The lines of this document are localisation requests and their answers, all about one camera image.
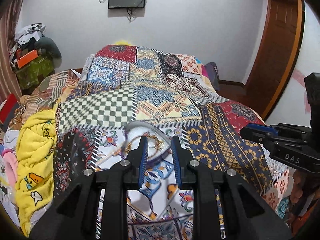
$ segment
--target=brown door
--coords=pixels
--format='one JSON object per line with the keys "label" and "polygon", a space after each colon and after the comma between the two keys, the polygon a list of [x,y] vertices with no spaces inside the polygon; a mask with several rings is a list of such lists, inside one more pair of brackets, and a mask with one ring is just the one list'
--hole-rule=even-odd
{"label": "brown door", "polygon": [[302,18],[298,19],[298,0],[268,0],[263,37],[242,100],[262,118],[281,96],[294,67],[292,57],[298,52],[295,44],[300,39],[301,23],[296,34],[299,21]]}

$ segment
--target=bedspread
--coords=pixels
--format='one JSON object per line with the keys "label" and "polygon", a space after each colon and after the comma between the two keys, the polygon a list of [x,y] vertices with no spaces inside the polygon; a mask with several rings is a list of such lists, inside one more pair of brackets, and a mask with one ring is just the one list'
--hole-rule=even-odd
{"label": "bedspread", "polygon": [[[286,190],[287,167],[270,159],[260,144],[239,136],[248,123],[262,124],[260,117],[219,96],[202,75],[199,60],[144,47],[108,45],[88,58],[78,86],[59,104],[54,197],[83,169],[107,168],[98,165],[100,158],[108,155],[111,162],[118,162],[124,127],[132,121],[151,123],[169,138],[178,135],[182,147],[209,168],[235,169],[273,209]],[[218,200],[224,238],[219,192],[212,197]],[[170,151],[147,169],[139,191],[128,191],[127,214],[132,240],[191,239],[193,191],[178,189]]]}

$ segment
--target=pile of clutter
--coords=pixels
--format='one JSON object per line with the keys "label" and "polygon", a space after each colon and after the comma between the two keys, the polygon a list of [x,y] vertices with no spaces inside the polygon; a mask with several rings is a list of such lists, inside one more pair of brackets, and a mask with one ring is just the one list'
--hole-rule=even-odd
{"label": "pile of clutter", "polygon": [[10,62],[23,90],[37,86],[61,65],[61,53],[54,41],[44,36],[45,30],[44,24],[36,23],[15,35]]}

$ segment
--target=yellow fluffy object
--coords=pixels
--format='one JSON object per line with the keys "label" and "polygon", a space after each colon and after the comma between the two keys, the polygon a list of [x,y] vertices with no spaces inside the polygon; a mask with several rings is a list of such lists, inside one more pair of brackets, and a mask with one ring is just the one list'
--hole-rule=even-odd
{"label": "yellow fluffy object", "polygon": [[132,44],[128,43],[127,41],[117,41],[114,45],[127,45],[132,46]]}
{"label": "yellow fluffy object", "polygon": [[30,116],[21,127],[17,141],[16,203],[20,226],[27,237],[33,212],[47,205],[53,197],[55,112],[56,107]]}

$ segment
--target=striped curtain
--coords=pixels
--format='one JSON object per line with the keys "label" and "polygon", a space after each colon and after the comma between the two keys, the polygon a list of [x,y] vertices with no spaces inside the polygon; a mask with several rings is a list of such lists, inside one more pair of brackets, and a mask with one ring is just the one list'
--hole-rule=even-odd
{"label": "striped curtain", "polygon": [[15,28],[23,0],[13,0],[0,19],[0,103],[13,93],[19,100],[21,89],[11,70],[9,51],[14,46]]}

